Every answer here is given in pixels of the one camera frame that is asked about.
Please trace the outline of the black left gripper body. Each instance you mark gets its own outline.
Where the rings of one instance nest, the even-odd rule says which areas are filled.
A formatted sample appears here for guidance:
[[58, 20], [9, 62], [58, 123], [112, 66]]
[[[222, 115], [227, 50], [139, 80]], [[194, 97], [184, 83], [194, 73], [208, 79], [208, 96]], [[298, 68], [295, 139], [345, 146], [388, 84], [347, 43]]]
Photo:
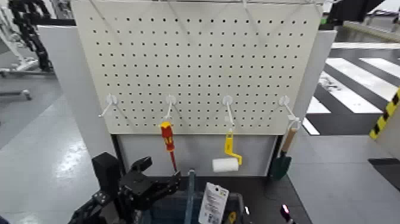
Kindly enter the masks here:
[[156, 201], [157, 189], [142, 172], [131, 171], [120, 179], [120, 200], [130, 209], [146, 210]]

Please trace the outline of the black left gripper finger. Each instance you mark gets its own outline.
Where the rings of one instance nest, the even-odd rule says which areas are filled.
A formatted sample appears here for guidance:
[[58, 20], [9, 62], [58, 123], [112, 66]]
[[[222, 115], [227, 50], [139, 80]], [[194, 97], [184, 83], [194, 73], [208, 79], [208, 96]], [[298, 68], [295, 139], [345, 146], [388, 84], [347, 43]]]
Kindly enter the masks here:
[[130, 167], [131, 171], [136, 171], [136, 172], [144, 172], [146, 169], [148, 169], [150, 166], [152, 166], [152, 157], [151, 156], [146, 156], [143, 158], [140, 158], [136, 160]]
[[161, 199], [174, 194], [180, 187], [181, 177], [181, 172], [178, 171], [165, 181], [155, 181], [156, 193], [154, 198]]

